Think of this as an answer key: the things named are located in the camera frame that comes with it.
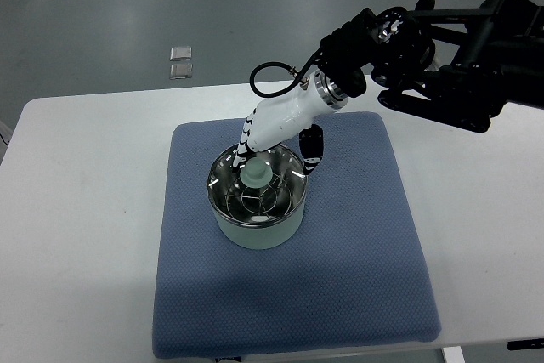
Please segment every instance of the metal pot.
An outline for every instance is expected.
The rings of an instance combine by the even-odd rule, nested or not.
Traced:
[[[303,219],[308,178],[303,163],[284,145],[254,154],[234,173],[237,145],[212,164],[207,193],[219,228],[239,246],[279,246]]]

